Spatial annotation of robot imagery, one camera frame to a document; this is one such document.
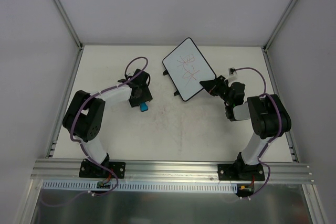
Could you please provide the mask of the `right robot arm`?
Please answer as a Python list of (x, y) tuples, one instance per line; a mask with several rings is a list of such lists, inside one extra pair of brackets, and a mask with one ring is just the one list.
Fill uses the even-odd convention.
[(252, 165), (260, 164), (268, 146), (291, 129), (291, 118), (280, 97), (261, 94), (245, 98), (245, 85), (228, 83), (223, 76), (201, 81), (200, 85), (212, 96), (220, 97), (225, 104), (225, 114), (230, 121), (250, 119), (253, 134), (245, 149), (238, 154), (235, 174), (248, 179), (254, 173)]

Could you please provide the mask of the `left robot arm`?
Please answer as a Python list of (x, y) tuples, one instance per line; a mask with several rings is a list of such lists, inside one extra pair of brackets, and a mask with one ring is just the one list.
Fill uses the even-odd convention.
[(119, 85), (90, 94), (79, 90), (62, 120), (62, 125), (70, 134), (72, 141), (80, 144), (86, 158), (92, 163), (91, 170), (99, 177), (110, 170), (109, 155), (103, 149), (98, 134), (101, 129), (105, 109), (120, 102), (128, 101), (132, 108), (148, 110), (147, 102), (152, 101), (149, 90), (150, 74), (137, 69), (134, 75), (126, 75)]

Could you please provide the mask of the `blue foam whiteboard eraser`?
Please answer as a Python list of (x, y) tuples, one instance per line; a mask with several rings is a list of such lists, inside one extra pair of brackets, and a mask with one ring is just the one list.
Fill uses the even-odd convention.
[(147, 111), (149, 109), (148, 106), (147, 106), (147, 104), (145, 102), (140, 103), (139, 107), (140, 107), (140, 111), (141, 112), (145, 112), (145, 111)]

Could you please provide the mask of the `small black-framed whiteboard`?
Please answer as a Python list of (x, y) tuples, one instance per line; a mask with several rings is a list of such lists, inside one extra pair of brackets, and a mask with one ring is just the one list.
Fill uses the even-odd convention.
[(190, 38), (182, 41), (163, 60), (164, 73), (171, 78), (176, 92), (187, 102), (203, 90), (201, 81), (214, 80), (215, 71)]

